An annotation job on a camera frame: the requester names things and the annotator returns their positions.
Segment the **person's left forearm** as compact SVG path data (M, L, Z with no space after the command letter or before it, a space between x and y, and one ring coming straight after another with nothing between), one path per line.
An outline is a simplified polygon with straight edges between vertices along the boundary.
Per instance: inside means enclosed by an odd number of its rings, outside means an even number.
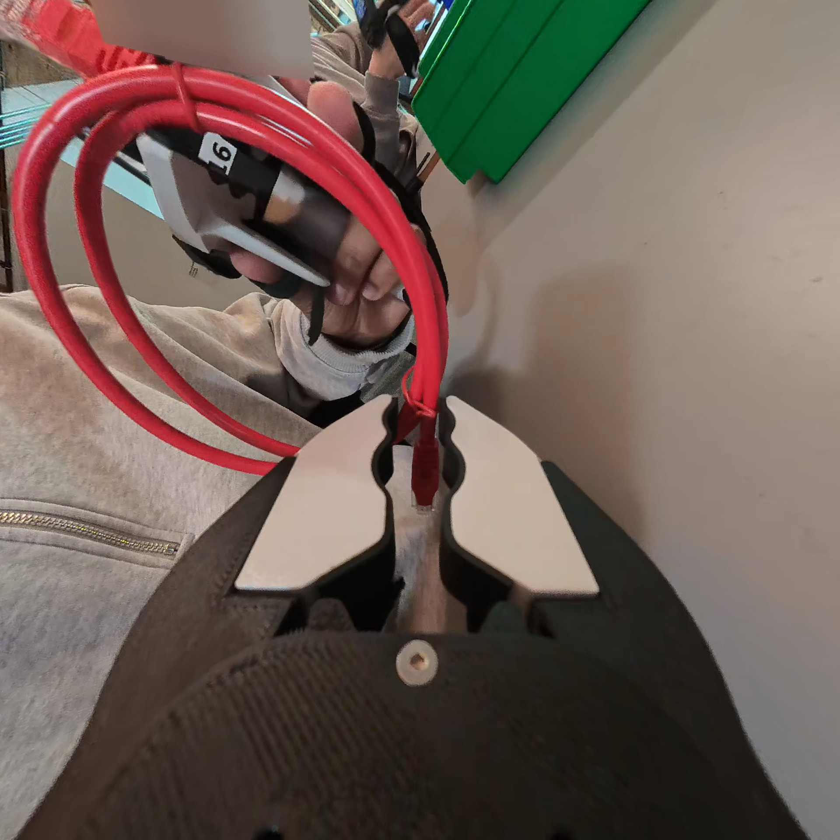
M357 349L326 332L310 344L309 317L293 302L264 292L249 293L225 313L243 310L245 304L254 304L257 315L267 321L281 367L308 396L326 402L357 395L367 403L377 396L399 395L403 375L413 365L413 316L407 316L388 337Z

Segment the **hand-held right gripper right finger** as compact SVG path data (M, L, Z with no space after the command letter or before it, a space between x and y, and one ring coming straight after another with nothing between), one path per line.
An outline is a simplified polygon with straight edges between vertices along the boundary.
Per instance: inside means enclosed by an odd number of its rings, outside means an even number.
M515 434L448 396L438 434L446 492L438 568L476 633L492 609L529 619L544 601L589 601L599 584L541 459Z

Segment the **person's left hand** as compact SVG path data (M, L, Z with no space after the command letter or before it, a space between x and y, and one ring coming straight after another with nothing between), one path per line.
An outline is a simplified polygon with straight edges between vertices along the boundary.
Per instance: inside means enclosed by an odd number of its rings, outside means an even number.
M357 151L363 134L350 93L333 81L281 78L280 84ZM393 295L401 284L390 258L362 222L351 216L324 292L322 333L352 350L369 349L398 333L409 316Z

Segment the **green plastic bin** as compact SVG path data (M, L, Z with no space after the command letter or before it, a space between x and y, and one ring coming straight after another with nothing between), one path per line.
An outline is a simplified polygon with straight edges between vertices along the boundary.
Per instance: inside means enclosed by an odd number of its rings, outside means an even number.
M419 61L413 111L462 183L499 183L649 1L457 1Z

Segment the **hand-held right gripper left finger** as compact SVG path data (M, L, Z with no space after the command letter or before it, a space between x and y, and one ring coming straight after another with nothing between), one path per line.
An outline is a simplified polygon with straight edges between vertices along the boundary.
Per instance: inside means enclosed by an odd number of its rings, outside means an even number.
M339 601L354 627L379 632L401 582L386 486L398 405L381 395L323 429L293 460L234 582L310 608Z

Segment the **person's grey hoodie torso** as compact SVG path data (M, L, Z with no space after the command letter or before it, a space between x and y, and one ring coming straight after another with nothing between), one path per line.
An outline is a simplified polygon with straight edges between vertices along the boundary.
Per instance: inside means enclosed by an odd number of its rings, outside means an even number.
M136 303L205 398L294 445L320 401L281 367L267 321ZM2 838L75 748L130 626L191 542L256 478L185 455L89 382L28 292L2 295Z

